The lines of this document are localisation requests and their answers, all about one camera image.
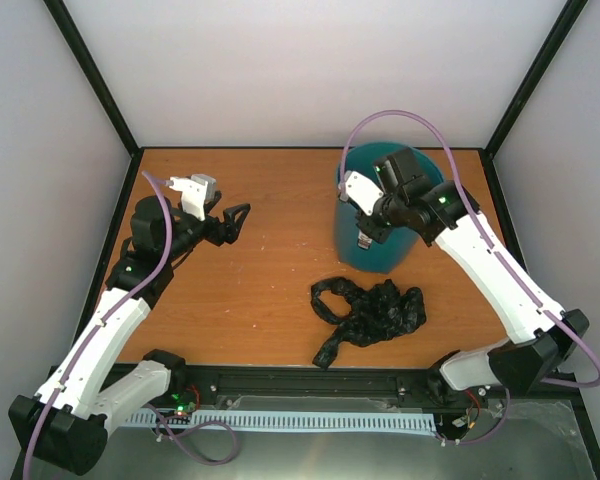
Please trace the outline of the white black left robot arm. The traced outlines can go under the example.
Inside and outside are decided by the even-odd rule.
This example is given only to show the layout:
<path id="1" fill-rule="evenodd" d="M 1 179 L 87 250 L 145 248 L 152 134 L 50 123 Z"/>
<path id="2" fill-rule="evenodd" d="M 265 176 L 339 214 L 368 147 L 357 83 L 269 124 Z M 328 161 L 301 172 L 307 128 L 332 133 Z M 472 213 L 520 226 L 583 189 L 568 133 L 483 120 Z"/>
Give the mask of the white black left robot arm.
<path id="1" fill-rule="evenodd" d="M 121 350 L 148 318 L 174 277 L 174 265 L 202 241 L 234 243 L 251 210 L 248 203 L 211 215 L 220 193 L 173 207 L 162 194 L 140 200 L 91 320 L 31 397 L 17 396 L 8 416 L 23 449 L 23 478 L 39 459 L 76 475 L 89 472 L 109 438 L 151 400 L 181 400 L 188 390 L 185 360 L 164 350 L 145 354 L 111 385 L 105 380 Z"/>

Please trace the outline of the teal plastic trash bin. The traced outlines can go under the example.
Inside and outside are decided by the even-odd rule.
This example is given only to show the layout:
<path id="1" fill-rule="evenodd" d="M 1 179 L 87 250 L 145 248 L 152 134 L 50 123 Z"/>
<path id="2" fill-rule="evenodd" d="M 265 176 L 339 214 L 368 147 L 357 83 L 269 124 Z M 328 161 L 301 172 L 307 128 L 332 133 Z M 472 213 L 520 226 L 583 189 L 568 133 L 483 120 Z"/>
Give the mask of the teal plastic trash bin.
<path id="1" fill-rule="evenodd" d="M 356 171 L 379 184 L 373 162 L 383 156 L 406 148 L 395 142 L 371 142 L 352 148 L 345 161 L 345 171 Z M 384 243 L 373 241 L 357 226 L 357 208 L 336 196 L 333 236 L 340 262 L 357 270 L 389 274 L 420 241 L 417 233 L 408 228 L 394 229 Z"/>

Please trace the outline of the black plastic trash bag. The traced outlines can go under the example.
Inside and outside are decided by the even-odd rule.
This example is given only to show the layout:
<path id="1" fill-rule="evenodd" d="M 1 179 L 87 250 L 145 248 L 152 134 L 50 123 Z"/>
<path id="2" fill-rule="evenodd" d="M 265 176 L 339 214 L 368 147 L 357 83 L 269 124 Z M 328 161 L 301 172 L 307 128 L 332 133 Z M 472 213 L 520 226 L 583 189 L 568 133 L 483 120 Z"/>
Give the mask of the black plastic trash bag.
<path id="1" fill-rule="evenodd" d="M 334 313 L 321 299 L 325 292 L 343 298 L 349 312 Z M 310 295 L 314 313 L 334 327 L 312 359 L 322 370 L 333 364 L 343 343 L 365 348 L 412 334 L 427 321 L 422 290 L 410 287 L 402 292 L 390 279 L 365 290 L 348 278 L 331 277 L 314 283 Z"/>

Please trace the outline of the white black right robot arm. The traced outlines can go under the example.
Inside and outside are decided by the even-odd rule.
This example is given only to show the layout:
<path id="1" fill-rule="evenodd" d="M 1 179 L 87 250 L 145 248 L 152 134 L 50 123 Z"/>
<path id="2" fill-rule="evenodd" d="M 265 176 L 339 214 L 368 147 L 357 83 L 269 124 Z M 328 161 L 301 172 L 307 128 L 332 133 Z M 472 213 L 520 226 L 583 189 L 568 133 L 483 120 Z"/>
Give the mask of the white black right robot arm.
<path id="1" fill-rule="evenodd" d="M 437 366 L 444 384 L 460 391 L 496 386 L 526 394 L 535 385 L 556 383 L 553 372 L 573 353 L 589 328 L 578 309 L 565 310 L 512 257 L 480 206 L 455 179 L 434 183 L 414 152 L 405 148 L 373 164 L 374 179 L 357 171 L 341 182 L 346 201 L 357 209 L 357 225 L 382 243 L 406 227 L 428 246 L 452 258 L 491 305 L 506 337 L 444 357 Z"/>

